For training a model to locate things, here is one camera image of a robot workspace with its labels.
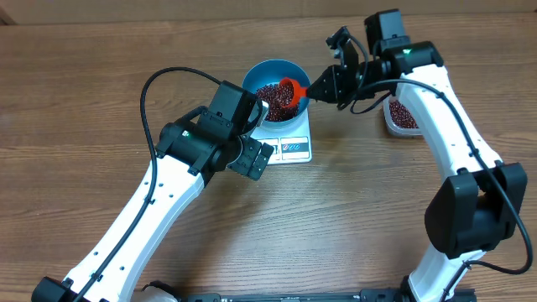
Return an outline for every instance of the white scale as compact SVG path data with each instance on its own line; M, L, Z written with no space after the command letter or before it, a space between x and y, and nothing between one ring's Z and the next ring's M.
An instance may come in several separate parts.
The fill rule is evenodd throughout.
M267 123L261 123L261 126L253 131L252 138L274 147L274 153L268 164L298 164L311 161L310 119L307 108L295 121L282 128L271 128L267 127Z

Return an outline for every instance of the scale label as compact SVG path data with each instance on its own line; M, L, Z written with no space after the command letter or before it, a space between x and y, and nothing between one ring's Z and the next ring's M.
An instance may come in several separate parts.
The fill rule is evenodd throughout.
M308 138L282 138L282 159L307 159L310 157Z

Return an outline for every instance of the wood grain surface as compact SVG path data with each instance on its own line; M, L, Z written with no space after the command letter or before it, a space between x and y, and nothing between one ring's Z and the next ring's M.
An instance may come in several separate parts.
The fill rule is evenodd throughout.
M138 100L156 70L185 65L240 84L259 61L292 60L315 79L334 60L325 38L363 17L0 28L0 300L28 301L99 241L149 163ZM537 242L537 14L404 18L431 39L477 128L529 185L521 216ZM149 90L156 137L208 104L216 87L190 74ZM359 104L368 106L369 102ZM381 110L353 116L310 106L313 161L272 166L259 182L215 175L180 216L138 286L184 293L342 292L396 287L428 245L424 212L440 177L423 139L387 133ZM516 235L485 259L518 267ZM533 301L535 269L473 269L461 287L481 301Z
M233 18L405 14L529 13L535 0L0 0L16 24L113 23Z

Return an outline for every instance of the red beans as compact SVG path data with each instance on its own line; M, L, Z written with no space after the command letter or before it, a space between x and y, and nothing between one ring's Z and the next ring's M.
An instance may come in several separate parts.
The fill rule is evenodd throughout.
M283 122L296 117L299 114L299 106L284 108L289 105L293 98L293 85L291 83L280 85L266 85L255 93L261 100L269 104L266 121Z
M395 125L401 128L416 129L418 124L405 106L399 101L389 103L389 113Z

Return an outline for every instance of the red spoon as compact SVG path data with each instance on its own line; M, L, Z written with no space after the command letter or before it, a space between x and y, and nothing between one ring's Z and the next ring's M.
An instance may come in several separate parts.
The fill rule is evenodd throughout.
M290 79L290 78L284 78L279 82L280 85L285 85L291 83L293 85L293 98L291 99L291 103L287 106L282 106L283 108L290 108L295 107L299 104L300 98L305 97L305 91L306 87L300 87L300 84L298 81Z

